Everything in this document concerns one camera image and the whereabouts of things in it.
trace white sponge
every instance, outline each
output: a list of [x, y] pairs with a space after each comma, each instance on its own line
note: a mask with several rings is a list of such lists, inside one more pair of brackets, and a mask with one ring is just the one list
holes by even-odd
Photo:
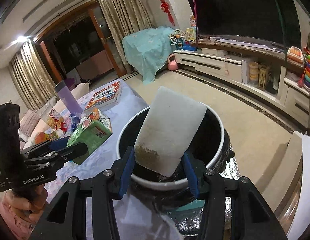
[[203, 104], [160, 87], [134, 145], [136, 162], [172, 176], [206, 111]]

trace curtain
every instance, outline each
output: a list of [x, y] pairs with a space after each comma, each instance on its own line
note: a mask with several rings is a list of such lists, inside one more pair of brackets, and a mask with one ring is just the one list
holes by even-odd
[[152, 28], [151, 20], [141, 0], [98, 0], [116, 48], [125, 69], [131, 73], [126, 61], [122, 39], [132, 33]]
[[8, 65], [13, 83], [30, 110], [38, 110], [56, 96], [54, 82], [30, 40], [25, 42]]

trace metal screw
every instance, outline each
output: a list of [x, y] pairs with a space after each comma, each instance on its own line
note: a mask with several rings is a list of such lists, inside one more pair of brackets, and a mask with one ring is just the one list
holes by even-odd
[[111, 170], [105, 170], [103, 171], [104, 176], [110, 176], [113, 174], [113, 172]]
[[77, 178], [76, 178], [76, 177], [70, 177], [70, 178], [68, 179], [68, 182], [69, 182], [70, 184], [74, 184], [76, 181], [77, 181]]
[[242, 183], [247, 183], [248, 181], [249, 181], [249, 179], [247, 178], [247, 177], [241, 177], [240, 178], [240, 181], [242, 182]]
[[207, 169], [207, 170], [206, 170], [206, 174], [209, 175], [209, 176], [212, 176], [212, 175], [215, 174], [215, 171], [212, 170], [212, 169]]

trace black tv screen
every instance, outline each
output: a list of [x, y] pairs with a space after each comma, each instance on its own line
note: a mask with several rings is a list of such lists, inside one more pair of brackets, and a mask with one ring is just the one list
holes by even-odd
[[[188, 0], [194, 13], [193, 0]], [[286, 45], [301, 47], [293, 0], [277, 0], [283, 15]], [[239, 35], [284, 44], [275, 0], [195, 0], [199, 35]]]

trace human hand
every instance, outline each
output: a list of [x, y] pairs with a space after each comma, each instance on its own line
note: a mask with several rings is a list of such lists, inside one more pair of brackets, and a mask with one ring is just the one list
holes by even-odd
[[3, 201], [9, 204], [11, 211], [15, 213], [18, 218], [34, 224], [43, 214], [47, 198], [47, 191], [44, 188], [44, 184], [37, 186], [35, 191], [38, 196], [31, 202], [26, 198], [16, 196], [11, 190], [6, 192]]

